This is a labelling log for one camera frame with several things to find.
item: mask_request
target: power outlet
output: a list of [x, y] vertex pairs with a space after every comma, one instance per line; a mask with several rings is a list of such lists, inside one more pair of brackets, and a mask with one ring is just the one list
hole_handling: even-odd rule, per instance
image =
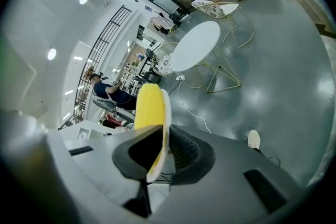
[[183, 75], [181, 75], [181, 76], [177, 76], [177, 77], [176, 77], [176, 80], [184, 80], [184, 76], [183, 76]]

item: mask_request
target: white sneaker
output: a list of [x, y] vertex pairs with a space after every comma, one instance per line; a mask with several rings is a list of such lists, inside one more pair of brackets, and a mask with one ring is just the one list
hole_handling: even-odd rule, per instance
[[256, 130], [251, 130], [248, 132], [247, 145], [251, 148], [260, 147], [260, 135]]

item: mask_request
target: gray floor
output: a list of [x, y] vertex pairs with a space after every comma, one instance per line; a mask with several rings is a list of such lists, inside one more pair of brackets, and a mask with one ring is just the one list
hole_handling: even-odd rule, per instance
[[[333, 123], [334, 82], [327, 51], [296, 0], [244, 0], [239, 4], [257, 29], [254, 38], [238, 50], [232, 36], [223, 45], [230, 22], [220, 20], [222, 34], [217, 46], [242, 87], [205, 93], [182, 84], [181, 99], [194, 114], [206, 119], [214, 134], [246, 142], [248, 131], [256, 129], [265, 156], [277, 156], [281, 167], [305, 186], [318, 169]], [[251, 27], [239, 12], [234, 18], [239, 24], [236, 38], [242, 43], [251, 34]], [[208, 20], [212, 19], [195, 11], [169, 41], [179, 41], [194, 26]], [[204, 67], [199, 70], [209, 82], [213, 73]], [[185, 75], [189, 85], [199, 85], [193, 70]], [[169, 92], [176, 84], [175, 75], [170, 75], [160, 87]], [[230, 81], [217, 76], [213, 87], [225, 85]], [[203, 120], [183, 108], [177, 89], [170, 97], [174, 124], [207, 131]]]

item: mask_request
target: cap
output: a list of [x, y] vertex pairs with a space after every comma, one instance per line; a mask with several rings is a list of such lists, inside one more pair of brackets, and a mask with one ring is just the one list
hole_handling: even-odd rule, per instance
[[93, 79], [94, 77], [101, 77], [100, 75], [98, 75], [98, 74], [96, 74], [96, 73], [93, 73], [90, 77], [89, 77], [89, 81], [91, 80], [91, 79]]

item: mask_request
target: black metal railing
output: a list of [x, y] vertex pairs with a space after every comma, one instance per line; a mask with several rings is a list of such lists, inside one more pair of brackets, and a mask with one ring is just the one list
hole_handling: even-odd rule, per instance
[[89, 53], [87, 61], [83, 67], [82, 73], [79, 78], [75, 104], [74, 104], [74, 113], [73, 115], [59, 128], [64, 129], [67, 126], [71, 126], [83, 120], [86, 100], [90, 90], [90, 81], [88, 80], [89, 76], [92, 73], [98, 72], [97, 67], [101, 60], [101, 57], [104, 55], [106, 48], [111, 42], [112, 38], [115, 36], [119, 27], [131, 14], [131, 10], [122, 6], [114, 14], [114, 16], [106, 24], [103, 31], [100, 33], [95, 44], [92, 46], [92, 49]]

